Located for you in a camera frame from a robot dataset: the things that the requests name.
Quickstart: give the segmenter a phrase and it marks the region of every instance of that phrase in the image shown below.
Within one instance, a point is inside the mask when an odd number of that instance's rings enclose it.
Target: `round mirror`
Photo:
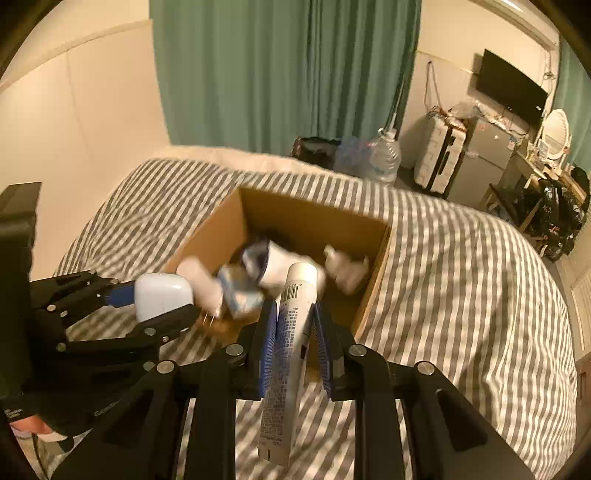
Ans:
[[[552,110],[543,124],[542,141],[548,145],[548,158],[558,160],[569,142],[569,121],[564,110]]]

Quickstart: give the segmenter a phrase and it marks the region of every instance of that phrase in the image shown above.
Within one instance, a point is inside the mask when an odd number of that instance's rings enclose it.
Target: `white container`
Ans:
[[[293,264],[281,293],[269,387],[263,399],[259,457],[289,466],[310,346],[309,313],[317,296],[316,268]]]

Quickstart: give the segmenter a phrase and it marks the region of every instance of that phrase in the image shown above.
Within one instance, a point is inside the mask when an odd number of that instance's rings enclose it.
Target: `white mirror frame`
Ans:
[[[550,118],[551,115],[560,115],[563,119],[564,119],[564,124],[566,126],[566,133],[564,136],[564,144],[562,145],[562,148],[560,149],[559,152],[554,153],[554,154],[550,154],[548,152],[548,158],[550,160],[559,160],[560,157],[562,157],[562,155],[564,154],[564,150],[565,148],[569,145],[569,138],[570,138],[570,127],[569,127],[569,120],[566,116],[566,113],[564,113],[564,110],[562,110],[561,108],[558,108],[556,110],[552,110],[547,116],[546,118],[544,118],[544,123],[542,124],[542,136],[541,139],[544,143],[546,143],[546,145],[548,145],[548,142],[546,140],[546,123],[548,121],[548,118]]]

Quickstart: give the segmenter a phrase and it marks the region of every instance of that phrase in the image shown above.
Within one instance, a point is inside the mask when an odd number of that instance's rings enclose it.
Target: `white suitcase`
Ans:
[[[429,118],[419,160],[414,166],[414,181],[428,192],[443,194],[465,140],[466,133],[461,129],[448,125],[438,116]]]

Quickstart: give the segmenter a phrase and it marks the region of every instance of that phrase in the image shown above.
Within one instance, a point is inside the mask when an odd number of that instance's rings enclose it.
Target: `television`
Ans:
[[[490,50],[484,51],[476,90],[520,116],[530,126],[540,125],[548,93]]]

